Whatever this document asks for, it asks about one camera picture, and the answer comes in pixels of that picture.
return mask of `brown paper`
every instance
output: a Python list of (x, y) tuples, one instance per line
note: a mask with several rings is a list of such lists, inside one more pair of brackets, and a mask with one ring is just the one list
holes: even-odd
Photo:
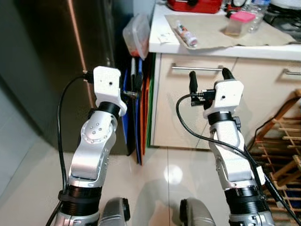
[[(223, 30), (228, 26), (229, 19), (222, 15), (166, 15), (165, 17), (180, 43), (188, 49), (231, 47), (236, 45), (281, 46), (295, 41), (289, 34), (283, 33), (264, 21), (255, 33), (248, 33), (241, 38), (234, 38), (223, 33)], [(198, 39), (196, 47), (188, 46), (175, 31), (177, 20), (180, 20), (181, 24), (196, 36)]]

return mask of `bottle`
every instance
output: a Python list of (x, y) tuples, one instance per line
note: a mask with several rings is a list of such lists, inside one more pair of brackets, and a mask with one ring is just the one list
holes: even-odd
[(258, 30), (259, 25), (263, 21), (264, 14), (268, 10), (271, 0), (252, 0), (243, 11), (253, 13), (256, 18), (253, 20), (252, 25), (249, 29), (250, 33)]
[(184, 27), (179, 20), (176, 21), (176, 31), (189, 47), (196, 47), (198, 44), (197, 38)]
[(251, 4), (252, 0), (246, 0), (245, 4), (243, 5), (243, 7), (241, 8), (240, 11), (247, 11), (248, 6)]

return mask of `cabinet door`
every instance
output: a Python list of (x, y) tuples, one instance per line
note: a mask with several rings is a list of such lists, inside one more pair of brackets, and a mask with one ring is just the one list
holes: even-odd
[(246, 144), (255, 129), (271, 118), (295, 89), (301, 88), (301, 62), (238, 59), (233, 75), (245, 88), (235, 115), (242, 123)]
[[(218, 68), (222, 65), (232, 69), (236, 59), (222, 57), (201, 57), (162, 54), (158, 81), (158, 98), (154, 129), (154, 145), (196, 148), (199, 139), (189, 134), (180, 124), (175, 112), (177, 100), (189, 94), (189, 73), (191, 70), (172, 69), (181, 67)], [(196, 71), (198, 90), (212, 89), (216, 80), (222, 79), (221, 72)], [(190, 98), (183, 100), (180, 112), (186, 124), (195, 132), (202, 134), (207, 121), (203, 118), (203, 107), (191, 107)], [(208, 148), (206, 142), (199, 148)]]
[[(206, 122), (206, 125), (205, 125), (205, 128), (204, 128), (204, 132), (203, 132), (203, 136), (205, 137), (210, 137), (210, 125), (208, 122)], [(210, 149), (209, 147), (209, 142), (206, 141), (206, 140), (202, 140), (200, 139), (198, 141), (198, 144), (197, 144), (197, 149)]]

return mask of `red container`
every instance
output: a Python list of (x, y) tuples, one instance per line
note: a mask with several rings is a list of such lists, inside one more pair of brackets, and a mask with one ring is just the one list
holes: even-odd
[(181, 12), (217, 13), (221, 8), (222, 0), (167, 0), (167, 5)]

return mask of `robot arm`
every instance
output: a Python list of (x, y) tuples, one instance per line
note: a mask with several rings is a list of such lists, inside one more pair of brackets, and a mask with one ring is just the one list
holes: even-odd
[(120, 71), (99, 66), (94, 69), (93, 77), (98, 109), (80, 131), (80, 144), (69, 171), (69, 186), (66, 194), (59, 194), (62, 207), (56, 216), (55, 226), (98, 224), (98, 205), (109, 154), (116, 142), (117, 121), (127, 111), (120, 97)]
[[(194, 96), (191, 105), (204, 105), (203, 116), (209, 121), (211, 139), (244, 150), (244, 138), (238, 129), (239, 120), (232, 117), (235, 108), (239, 106), (244, 86), (233, 78), (227, 68), (223, 69), (222, 74), (224, 80), (216, 82), (214, 89), (198, 93), (201, 98), (196, 99)], [(191, 72), (190, 92), (197, 93), (196, 88), (195, 72)], [(259, 189), (264, 180), (260, 179), (261, 184), (256, 182), (249, 161), (233, 153), (231, 148), (225, 145), (210, 141), (209, 146), (214, 153), (216, 171), (230, 208), (230, 225), (274, 226), (266, 199)], [(264, 178), (262, 171), (259, 170), (258, 174), (260, 178)], [(194, 219), (191, 219), (188, 220), (188, 225), (202, 224), (195, 224)]]

